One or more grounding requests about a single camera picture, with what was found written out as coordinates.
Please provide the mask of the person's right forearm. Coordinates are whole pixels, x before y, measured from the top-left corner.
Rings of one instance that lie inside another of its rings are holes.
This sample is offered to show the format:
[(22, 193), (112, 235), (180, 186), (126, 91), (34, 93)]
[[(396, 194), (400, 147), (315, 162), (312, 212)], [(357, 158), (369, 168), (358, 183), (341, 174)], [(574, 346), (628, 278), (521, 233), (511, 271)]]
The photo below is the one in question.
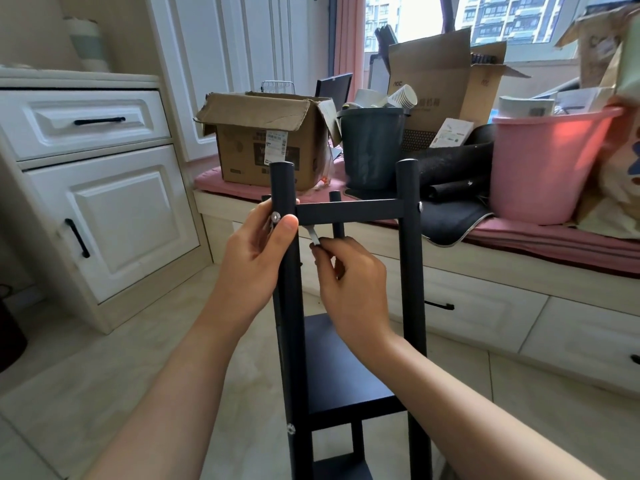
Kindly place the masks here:
[(373, 336), (357, 354), (462, 480), (605, 480), (392, 331)]

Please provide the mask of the dark grey plastic bucket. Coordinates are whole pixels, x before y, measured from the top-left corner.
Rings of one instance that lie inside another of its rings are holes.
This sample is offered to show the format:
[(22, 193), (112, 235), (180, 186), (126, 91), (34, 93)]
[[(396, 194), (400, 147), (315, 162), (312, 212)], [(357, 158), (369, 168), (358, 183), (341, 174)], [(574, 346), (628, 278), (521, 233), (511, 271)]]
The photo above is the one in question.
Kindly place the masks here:
[(338, 113), (348, 188), (383, 191), (390, 187), (401, 158), (409, 114), (401, 107), (345, 109)]

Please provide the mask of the open brown cardboard box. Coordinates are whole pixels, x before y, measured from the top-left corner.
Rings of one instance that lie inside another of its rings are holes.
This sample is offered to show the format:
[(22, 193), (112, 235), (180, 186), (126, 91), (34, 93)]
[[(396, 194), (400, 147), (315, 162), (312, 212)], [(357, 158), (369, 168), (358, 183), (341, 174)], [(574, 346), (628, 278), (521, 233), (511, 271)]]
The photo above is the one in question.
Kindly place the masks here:
[(295, 188), (330, 180), (330, 144), (342, 137), (331, 98), (291, 94), (209, 93), (195, 120), (215, 133), (226, 182), (270, 186), (269, 164), (294, 165)]

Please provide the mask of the pink bench cushion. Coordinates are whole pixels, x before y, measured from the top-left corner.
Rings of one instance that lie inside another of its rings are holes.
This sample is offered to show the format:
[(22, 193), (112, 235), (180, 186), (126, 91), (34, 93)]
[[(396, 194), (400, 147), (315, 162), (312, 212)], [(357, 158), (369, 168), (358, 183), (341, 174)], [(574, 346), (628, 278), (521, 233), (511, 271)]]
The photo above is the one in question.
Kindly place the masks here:
[[(221, 168), (209, 169), (195, 179), (200, 191), (259, 201), (269, 188), (225, 182)], [(366, 192), (346, 187), (341, 159), (328, 187), (299, 194), (300, 202), (329, 201), (329, 193), (340, 191), (342, 201), (380, 200), (396, 196), (395, 191)], [(640, 276), (640, 241), (625, 241), (583, 232), (567, 226), (538, 226), (491, 217), (478, 224), (461, 242), (544, 258), (586, 269), (597, 269), (623, 276)]]

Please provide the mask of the white flat box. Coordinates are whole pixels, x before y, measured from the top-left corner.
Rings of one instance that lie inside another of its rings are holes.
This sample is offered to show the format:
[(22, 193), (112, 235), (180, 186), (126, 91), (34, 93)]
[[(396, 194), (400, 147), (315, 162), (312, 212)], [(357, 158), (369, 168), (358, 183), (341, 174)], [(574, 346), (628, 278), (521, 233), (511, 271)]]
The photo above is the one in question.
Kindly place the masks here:
[(553, 115), (556, 98), (516, 98), (501, 96), (498, 118), (541, 118)]

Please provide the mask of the black metal shelf rack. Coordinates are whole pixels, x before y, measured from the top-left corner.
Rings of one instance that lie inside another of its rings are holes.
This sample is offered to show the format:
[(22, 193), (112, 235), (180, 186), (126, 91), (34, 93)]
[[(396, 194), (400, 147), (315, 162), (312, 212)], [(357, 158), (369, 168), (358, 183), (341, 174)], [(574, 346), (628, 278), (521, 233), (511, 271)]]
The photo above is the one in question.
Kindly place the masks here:
[[(384, 200), (296, 203), (294, 165), (269, 164), (273, 211), (293, 214), (301, 225), (332, 224), (344, 237), (345, 223), (396, 219), (404, 338), (426, 355), (426, 317), (418, 162), (396, 163), (397, 197)], [(273, 295), (284, 391), (292, 480), (372, 480), (365, 460), (363, 420), (405, 411), (339, 338), (328, 314), (305, 316), (299, 238), (287, 250)], [(312, 433), (350, 425), (353, 451), (315, 460)]]

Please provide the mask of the white window bench cabinet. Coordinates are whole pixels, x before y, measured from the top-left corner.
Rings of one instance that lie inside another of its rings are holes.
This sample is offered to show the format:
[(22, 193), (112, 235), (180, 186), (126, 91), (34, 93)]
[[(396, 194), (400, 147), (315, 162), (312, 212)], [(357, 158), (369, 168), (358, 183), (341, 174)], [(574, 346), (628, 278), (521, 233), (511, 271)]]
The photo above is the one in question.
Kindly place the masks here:
[(422, 239), (429, 331), (640, 395), (640, 280)]

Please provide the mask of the beige printed tote bag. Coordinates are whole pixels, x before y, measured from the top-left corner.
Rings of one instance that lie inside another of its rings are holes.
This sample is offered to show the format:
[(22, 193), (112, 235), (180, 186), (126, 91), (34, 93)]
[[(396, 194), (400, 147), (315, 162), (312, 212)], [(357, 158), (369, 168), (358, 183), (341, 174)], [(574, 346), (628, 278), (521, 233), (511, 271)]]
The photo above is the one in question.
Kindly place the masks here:
[(607, 131), (574, 222), (581, 231), (640, 241), (640, 48), (622, 43), (606, 82), (614, 82), (609, 102), (623, 113)]

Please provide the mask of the person's right hand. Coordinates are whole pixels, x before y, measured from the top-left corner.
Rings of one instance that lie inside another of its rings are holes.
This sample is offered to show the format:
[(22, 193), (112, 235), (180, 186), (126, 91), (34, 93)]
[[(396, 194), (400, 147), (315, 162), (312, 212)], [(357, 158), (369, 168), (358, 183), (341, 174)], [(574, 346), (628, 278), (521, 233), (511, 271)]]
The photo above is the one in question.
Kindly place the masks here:
[(338, 336), (367, 368), (385, 359), (394, 335), (389, 323), (387, 270), (382, 262), (351, 237), (322, 238), (344, 266), (339, 271), (341, 291), (322, 301)]

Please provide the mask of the pink plastic bucket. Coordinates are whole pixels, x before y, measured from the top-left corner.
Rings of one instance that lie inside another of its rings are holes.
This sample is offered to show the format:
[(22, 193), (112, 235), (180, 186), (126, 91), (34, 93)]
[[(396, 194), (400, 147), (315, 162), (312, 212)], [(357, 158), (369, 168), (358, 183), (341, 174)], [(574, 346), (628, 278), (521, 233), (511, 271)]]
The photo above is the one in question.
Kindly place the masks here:
[(502, 219), (568, 222), (622, 107), (536, 118), (494, 117), (489, 207)]

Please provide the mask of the white wardrobe doors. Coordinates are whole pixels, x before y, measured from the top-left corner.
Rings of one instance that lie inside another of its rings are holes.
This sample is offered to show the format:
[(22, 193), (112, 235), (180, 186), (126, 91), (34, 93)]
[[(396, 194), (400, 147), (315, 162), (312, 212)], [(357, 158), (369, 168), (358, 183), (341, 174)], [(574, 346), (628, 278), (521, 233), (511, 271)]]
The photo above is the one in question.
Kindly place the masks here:
[(217, 154), (195, 121), (207, 94), (260, 92), (276, 80), (313, 96), (330, 74), (332, 0), (145, 1), (187, 162)]

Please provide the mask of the white and green vase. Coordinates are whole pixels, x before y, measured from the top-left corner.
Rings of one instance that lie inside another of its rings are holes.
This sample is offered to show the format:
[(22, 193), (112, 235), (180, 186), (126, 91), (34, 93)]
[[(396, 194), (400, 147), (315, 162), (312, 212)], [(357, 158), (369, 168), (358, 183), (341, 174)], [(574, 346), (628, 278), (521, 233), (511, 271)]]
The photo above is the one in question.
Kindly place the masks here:
[(65, 16), (63, 18), (71, 43), (87, 72), (110, 73), (106, 45), (98, 23), (94, 20)]

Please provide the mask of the small white green box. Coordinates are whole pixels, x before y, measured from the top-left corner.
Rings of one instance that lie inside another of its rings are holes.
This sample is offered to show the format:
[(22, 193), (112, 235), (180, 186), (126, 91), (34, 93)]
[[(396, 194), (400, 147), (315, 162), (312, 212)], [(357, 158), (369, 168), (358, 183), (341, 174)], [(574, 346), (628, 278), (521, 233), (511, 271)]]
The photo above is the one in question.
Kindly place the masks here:
[(472, 121), (446, 118), (429, 144), (430, 148), (450, 148), (463, 145), (475, 128)]

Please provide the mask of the stack of white paper cups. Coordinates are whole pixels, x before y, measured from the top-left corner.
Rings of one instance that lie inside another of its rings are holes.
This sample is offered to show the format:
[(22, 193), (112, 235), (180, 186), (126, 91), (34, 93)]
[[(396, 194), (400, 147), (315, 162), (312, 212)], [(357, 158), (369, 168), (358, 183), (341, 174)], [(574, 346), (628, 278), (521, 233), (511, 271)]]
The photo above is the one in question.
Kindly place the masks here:
[(411, 110), (412, 108), (417, 106), (418, 97), (413, 88), (410, 85), (405, 84), (402, 87), (398, 88), (398, 90), (396, 90), (393, 94), (388, 95), (387, 104), (393, 107)]

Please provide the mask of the large brown cardboard box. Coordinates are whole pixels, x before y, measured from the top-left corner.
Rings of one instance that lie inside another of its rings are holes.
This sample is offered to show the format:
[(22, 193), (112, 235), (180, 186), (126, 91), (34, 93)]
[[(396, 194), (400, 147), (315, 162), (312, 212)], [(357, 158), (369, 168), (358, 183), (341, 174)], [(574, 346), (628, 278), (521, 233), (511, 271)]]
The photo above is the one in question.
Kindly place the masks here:
[(530, 78), (504, 63), (507, 42), (471, 46), (471, 28), (391, 45), (388, 92), (409, 85), (417, 104), (402, 150), (425, 150), (446, 119), (487, 124), (503, 77)]

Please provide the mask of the black monitor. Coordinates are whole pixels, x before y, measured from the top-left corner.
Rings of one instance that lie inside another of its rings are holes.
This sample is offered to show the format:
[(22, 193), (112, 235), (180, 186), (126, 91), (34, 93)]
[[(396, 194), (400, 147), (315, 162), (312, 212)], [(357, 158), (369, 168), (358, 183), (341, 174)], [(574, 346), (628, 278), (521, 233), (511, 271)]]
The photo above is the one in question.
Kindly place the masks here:
[(347, 103), (352, 79), (352, 73), (318, 79), (315, 97), (332, 99), (336, 112), (340, 112), (342, 106)]

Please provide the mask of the black rolled mat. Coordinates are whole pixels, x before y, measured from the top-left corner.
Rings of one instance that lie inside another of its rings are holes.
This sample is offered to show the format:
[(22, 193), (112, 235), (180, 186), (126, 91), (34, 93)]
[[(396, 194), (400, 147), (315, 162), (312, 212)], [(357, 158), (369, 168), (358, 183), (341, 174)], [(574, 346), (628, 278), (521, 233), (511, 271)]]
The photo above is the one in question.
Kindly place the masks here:
[(495, 125), (475, 128), (465, 144), (407, 154), (419, 163), (421, 199), (448, 202), (489, 195)]

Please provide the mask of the person's left hand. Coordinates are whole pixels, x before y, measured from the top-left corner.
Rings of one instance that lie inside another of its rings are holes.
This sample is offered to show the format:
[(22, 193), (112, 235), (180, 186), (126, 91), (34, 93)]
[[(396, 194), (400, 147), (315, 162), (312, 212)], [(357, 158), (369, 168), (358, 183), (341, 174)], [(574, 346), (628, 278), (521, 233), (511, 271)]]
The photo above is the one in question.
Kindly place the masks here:
[(258, 204), (227, 241), (212, 294), (216, 323), (229, 336), (240, 338), (268, 304), (277, 284), (281, 262), (261, 262), (261, 237), (272, 229), (271, 199)]

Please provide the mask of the window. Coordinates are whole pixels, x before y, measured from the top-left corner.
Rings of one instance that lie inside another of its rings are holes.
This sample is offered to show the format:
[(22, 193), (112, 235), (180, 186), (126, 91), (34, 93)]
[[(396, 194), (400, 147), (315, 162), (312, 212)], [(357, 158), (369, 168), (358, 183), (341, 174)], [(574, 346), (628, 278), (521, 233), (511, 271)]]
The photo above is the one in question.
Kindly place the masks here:
[(456, 30), (470, 30), (471, 46), (505, 41), (506, 61), (546, 62), (575, 58), (576, 42), (557, 40), (591, 0), (365, 0), (364, 54), (378, 51), (374, 31), (391, 26), (399, 42), (444, 30), (451, 6)]

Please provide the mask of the person's left forearm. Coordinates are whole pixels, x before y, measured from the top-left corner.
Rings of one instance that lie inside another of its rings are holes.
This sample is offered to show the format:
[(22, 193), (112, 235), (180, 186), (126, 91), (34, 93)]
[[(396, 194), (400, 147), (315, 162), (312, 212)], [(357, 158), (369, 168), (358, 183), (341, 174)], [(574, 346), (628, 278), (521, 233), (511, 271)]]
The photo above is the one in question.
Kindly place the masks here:
[(265, 305), (204, 307), (83, 480), (199, 480), (229, 362)]

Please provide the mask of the black cloth with white trim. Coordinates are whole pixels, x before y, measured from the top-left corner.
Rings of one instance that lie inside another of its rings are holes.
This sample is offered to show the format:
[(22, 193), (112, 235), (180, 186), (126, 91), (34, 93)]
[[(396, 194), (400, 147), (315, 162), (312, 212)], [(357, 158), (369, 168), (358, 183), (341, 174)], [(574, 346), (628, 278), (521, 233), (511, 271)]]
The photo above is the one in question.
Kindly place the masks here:
[(494, 213), (478, 199), (434, 202), (423, 200), (420, 211), (421, 234), (430, 243), (450, 248), (461, 242)]

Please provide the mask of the brown paper bag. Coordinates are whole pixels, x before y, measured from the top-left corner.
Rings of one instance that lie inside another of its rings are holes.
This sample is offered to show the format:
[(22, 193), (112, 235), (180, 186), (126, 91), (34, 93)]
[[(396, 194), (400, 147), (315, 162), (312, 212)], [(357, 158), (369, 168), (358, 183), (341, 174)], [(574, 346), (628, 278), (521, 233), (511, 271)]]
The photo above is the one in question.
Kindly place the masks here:
[(636, 14), (640, 14), (640, 2), (584, 15), (575, 19), (557, 40), (556, 48), (577, 42), (581, 89), (600, 85), (623, 40), (628, 17)]

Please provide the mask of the pink curtain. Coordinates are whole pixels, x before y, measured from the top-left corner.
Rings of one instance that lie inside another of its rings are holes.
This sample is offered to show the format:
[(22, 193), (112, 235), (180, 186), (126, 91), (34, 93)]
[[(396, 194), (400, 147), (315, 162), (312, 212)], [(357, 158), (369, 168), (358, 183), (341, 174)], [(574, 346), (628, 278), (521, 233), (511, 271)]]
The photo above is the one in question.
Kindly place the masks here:
[(335, 6), (333, 74), (352, 74), (352, 101), (364, 84), (365, 0), (336, 0)]

